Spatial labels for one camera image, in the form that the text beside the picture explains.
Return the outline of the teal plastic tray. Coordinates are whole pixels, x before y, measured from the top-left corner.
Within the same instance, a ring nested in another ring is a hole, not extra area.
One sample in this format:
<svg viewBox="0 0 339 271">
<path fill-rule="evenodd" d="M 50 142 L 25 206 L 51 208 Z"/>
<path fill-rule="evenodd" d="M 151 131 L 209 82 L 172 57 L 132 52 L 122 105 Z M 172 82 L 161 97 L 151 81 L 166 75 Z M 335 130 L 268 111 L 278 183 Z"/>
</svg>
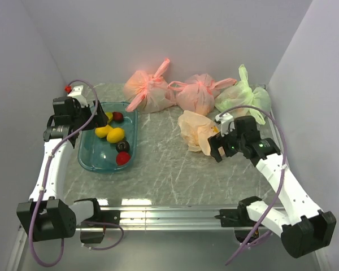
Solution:
<svg viewBox="0 0 339 271">
<path fill-rule="evenodd" d="M 128 102 L 104 102 L 108 124 L 84 131 L 81 135 L 77 159 L 90 172 L 114 173 L 133 164 L 138 132 L 138 112 L 126 111 Z"/>
</svg>

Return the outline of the yellow fake mango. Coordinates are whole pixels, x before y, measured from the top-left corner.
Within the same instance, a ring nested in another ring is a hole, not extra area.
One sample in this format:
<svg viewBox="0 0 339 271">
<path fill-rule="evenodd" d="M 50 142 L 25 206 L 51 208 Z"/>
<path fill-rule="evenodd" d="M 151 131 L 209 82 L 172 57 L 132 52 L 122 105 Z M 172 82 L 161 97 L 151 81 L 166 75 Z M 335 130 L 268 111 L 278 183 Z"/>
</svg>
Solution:
<svg viewBox="0 0 339 271">
<path fill-rule="evenodd" d="M 106 112 L 105 114 L 108 118 L 107 123 L 109 124 L 113 120 L 113 113 L 112 112 Z"/>
</svg>

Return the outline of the yellow fake lemon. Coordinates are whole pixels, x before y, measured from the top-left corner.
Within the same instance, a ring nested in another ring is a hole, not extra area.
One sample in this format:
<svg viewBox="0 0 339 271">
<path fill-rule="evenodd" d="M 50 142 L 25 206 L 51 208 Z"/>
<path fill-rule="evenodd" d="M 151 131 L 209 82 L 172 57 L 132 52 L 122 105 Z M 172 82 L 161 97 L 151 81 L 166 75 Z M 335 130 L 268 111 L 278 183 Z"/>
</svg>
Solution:
<svg viewBox="0 0 339 271">
<path fill-rule="evenodd" d="M 113 128 L 106 137 L 107 142 L 116 144 L 125 138 L 125 130 L 122 128 Z"/>
</svg>

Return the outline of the orange printed plastic bag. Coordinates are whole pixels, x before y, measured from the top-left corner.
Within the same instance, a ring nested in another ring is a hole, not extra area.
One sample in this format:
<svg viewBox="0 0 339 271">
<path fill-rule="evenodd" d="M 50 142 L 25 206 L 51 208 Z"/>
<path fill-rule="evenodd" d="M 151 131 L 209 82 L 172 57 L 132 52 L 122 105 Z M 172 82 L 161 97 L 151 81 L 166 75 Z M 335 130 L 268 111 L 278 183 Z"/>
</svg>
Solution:
<svg viewBox="0 0 339 271">
<path fill-rule="evenodd" d="M 215 122 L 206 116 L 185 110 L 177 123 L 188 150 L 210 156 L 211 147 L 208 138 L 219 133 Z"/>
</svg>

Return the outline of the dark red fake fruit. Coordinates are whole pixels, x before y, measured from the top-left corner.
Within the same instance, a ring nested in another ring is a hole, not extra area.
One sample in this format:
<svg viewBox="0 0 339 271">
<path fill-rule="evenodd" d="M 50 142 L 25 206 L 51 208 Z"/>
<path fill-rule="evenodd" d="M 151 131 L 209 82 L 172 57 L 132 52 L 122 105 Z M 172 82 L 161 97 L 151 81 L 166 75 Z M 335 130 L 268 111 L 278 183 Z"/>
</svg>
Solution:
<svg viewBox="0 0 339 271">
<path fill-rule="evenodd" d="M 112 120 L 116 123 L 122 123 L 124 121 L 124 116 L 121 112 L 113 112 Z"/>
</svg>

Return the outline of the dark purple fake mangosteen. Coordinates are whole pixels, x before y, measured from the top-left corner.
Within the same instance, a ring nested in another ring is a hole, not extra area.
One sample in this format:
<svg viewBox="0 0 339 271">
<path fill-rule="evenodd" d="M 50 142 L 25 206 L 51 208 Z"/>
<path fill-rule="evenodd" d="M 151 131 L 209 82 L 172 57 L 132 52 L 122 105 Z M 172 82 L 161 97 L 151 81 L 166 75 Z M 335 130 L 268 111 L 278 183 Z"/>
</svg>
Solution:
<svg viewBox="0 0 339 271">
<path fill-rule="evenodd" d="M 122 140 L 122 141 L 117 142 L 115 148 L 116 148 L 118 153 L 120 153 L 120 152 L 129 153 L 129 151 L 131 149 L 130 144 L 126 140 Z"/>
</svg>

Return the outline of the red fake apple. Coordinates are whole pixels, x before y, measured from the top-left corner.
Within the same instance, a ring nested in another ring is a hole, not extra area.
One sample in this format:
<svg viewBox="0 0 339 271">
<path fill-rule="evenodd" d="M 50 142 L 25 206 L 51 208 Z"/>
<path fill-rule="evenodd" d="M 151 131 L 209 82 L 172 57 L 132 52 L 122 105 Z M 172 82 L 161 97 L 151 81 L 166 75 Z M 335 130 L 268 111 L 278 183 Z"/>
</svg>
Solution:
<svg viewBox="0 0 339 271">
<path fill-rule="evenodd" d="M 116 156 L 116 163 L 118 166 L 122 166 L 125 165 L 126 163 L 128 163 L 131 159 L 131 156 L 129 153 L 122 151 L 119 152 Z"/>
</svg>

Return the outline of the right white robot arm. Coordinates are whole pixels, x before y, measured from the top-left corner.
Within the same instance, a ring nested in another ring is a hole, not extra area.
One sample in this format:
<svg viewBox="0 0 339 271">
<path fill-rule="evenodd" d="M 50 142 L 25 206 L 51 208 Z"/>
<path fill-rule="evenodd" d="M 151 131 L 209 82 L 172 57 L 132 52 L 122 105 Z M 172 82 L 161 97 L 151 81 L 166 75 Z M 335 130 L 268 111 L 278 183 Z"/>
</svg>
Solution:
<svg viewBox="0 0 339 271">
<path fill-rule="evenodd" d="M 285 163 L 285 153 L 270 138 L 261 138 L 252 116 L 234 118 L 229 113 L 215 117 L 219 132 L 208 139 L 210 155 L 222 161 L 220 151 L 227 157 L 242 153 L 265 177 L 275 191 L 275 199 L 284 213 L 253 196 L 238 204 L 237 218 L 243 225 L 265 226 L 280 237 L 282 245 L 293 258 L 299 258 L 330 244 L 336 218 L 324 212 L 304 191 Z"/>
</svg>

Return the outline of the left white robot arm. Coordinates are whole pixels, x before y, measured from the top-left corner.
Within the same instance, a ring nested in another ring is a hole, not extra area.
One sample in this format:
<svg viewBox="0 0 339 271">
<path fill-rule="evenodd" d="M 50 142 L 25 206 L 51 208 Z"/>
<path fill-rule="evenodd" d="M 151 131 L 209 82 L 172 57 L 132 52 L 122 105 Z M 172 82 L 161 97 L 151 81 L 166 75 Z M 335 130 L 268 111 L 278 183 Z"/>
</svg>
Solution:
<svg viewBox="0 0 339 271">
<path fill-rule="evenodd" d="M 45 153 L 40 175 L 29 200 L 16 209 L 32 242 L 70 238 L 82 222 L 90 227 L 102 222 L 103 214 L 95 198 L 77 200 L 71 206 L 62 199 L 68 161 L 79 133 L 107 124 L 100 101 L 94 100 L 93 104 L 90 108 L 73 97 L 53 100 L 54 113 L 43 133 Z"/>
</svg>

